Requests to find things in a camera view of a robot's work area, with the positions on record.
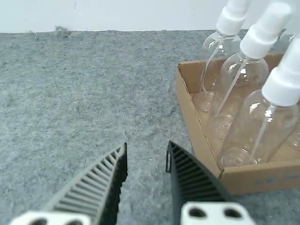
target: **bottle neck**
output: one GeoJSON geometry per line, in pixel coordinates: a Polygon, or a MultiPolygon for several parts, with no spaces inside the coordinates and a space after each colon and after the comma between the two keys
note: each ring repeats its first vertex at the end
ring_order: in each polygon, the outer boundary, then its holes
{"type": "Polygon", "coordinates": [[[239,55],[239,58],[240,58],[241,61],[247,60],[247,63],[258,63],[258,62],[260,62],[262,60],[262,59],[252,59],[252,58],[249,58],[241,50],[238,53],[238,55],[239,55]]]}
{"type": "Polygon", "coordinates": [[[236,37],[236,34],[235,35],[226,35],[226,34],[222,34],[220,31],[216,31],[218,36],[220,37],[220,39],[234,39],[236,37]]]}

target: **bottle base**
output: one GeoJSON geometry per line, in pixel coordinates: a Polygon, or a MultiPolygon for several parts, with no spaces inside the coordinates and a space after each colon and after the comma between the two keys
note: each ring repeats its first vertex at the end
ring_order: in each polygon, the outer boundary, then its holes
{"type": "Polygon", "coordinates": [[[214,97],[214,93],[212,91],[207,91],[205,93],[204,91],[200,92],[200,100],[197,103],[197,109],[204,113],[208,113],[211,108],[211,102],[214,97]]]}
{"type": "Polygon", "coordinates": [[[226,137],[230,125],[233,122],[233,116],[216,116],[213,121],[213,132],[214,134],[223,139],[226,137]]]}
{"type": "Polygon", "coordinates": [[[249,164],[258,164],[258,162],[250,161],[250,154],[245,149],[236,147],[226,150],[219,160],[219,166],[222,168],[249,164]]]}
{"type": "Polygon", "coordinates": [[[300,133],[291,135],[287,141],[293,149],[300,151],[300,133]]]}

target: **screw hole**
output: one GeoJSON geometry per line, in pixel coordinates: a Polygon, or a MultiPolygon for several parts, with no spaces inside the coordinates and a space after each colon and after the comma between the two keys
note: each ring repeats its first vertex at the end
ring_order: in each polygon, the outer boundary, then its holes
{"type": "Polygon", "coordinates": [[[37,219],[33,221],[30,225],[47,225],[46,219],[37,219]]]}
{"type": "Polygon", "coordinates": [[[79,220],[73,220],[73,221],[67,223],[66,225],[83,225],[83,223],[79,220]]]}
{"type": "Polygon", "coordinates": [[[242,217],[242,215],[237,210],[234,210],[234,209],[226,209],[224,211],[224,214],[225,214],[225,216],[232,217],[232,218],[241,218],[242,217]]]}
{"type": "Polygon", "coordinates": [[[192,208],[189,211],[189,214],[190,214],[190,216],[193,216],[193,217],[200,217],[200,218],[206,217],[205,212],[203,212],[202,210],[197,209],[197,208],[192,208]]]}

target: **carpet floor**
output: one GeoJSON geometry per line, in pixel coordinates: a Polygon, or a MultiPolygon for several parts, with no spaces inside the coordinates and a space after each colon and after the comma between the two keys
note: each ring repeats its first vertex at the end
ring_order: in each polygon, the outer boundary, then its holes
{"type": "MultiPolygon", "coordinates": [[[[178,62],[211,31],[0,34],[0,224],[41,209],[124,142],[118,224],[172,221],[169,140],[192,151],[174,94],[178,62]]],[[[300,189],[237,197],[259,225],[300,224],[300,189]]]]}

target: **box flap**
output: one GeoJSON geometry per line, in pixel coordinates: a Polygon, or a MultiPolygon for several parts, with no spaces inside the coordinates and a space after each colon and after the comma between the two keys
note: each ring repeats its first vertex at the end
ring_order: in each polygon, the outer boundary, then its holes
{"type": "Polygon", "coordinates": [[[196,109],[192,102],[192,98],[179,70],[176,75],[176,97],[181,107],[182,115],[187,126],[187,131],[196,158],[202,162],[216,177],[218,177],[220,170],[206,142],[196,109]]]}
{"type": "Polygon", "coordinates": [[[300,187],[300,160],[228,167],[220,179],[235,195],[300,187]]]}

